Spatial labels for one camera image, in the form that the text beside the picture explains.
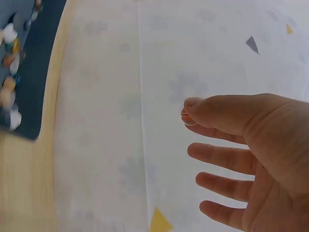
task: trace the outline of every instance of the palm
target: palm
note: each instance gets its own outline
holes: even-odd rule
[[[213,202],[201,203],[201,211],[210,218],[246,232],[300,231],[302,194],[289,192],[255,158],[250,150],[194,143],[188,154],[200,161],[236,172],[255,175],[254,181],[241,181],[199,173],[198,185],[226,197],[248,202],[246,209],[233,209]],[[297,183],[289,183],[294,189]]]
[[[245,231],[298,231],[292,199],[258,162],[249,202],[242,218]]]

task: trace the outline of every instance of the dark blue tray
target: dark blue tray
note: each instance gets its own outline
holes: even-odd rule
[[[34,0],[26,0],[27,3],[29,1],[33,7]],[[22,121],[13,133],[30,140],[36,140],[40,134],[48,65],[65,3],[66,0],[43,0],[43,11],[33,22],[23,48],[27,52],[27,59],[17,73],[21,76],[21,82],[16,88],[15,101]]]

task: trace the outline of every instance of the fingernail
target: fingernail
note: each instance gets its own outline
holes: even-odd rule
[[[186,106],[192,107],[195,106],[196,104],[198,104],[202,99],[201,98],[187,98],[184,101],[184,104]]]
[[[185,109],[182,110],[181,117],[182,117],[182,121],[185,123],[185,125],[187,125],[189,127],[197,125],[197,123],[187,114]]]

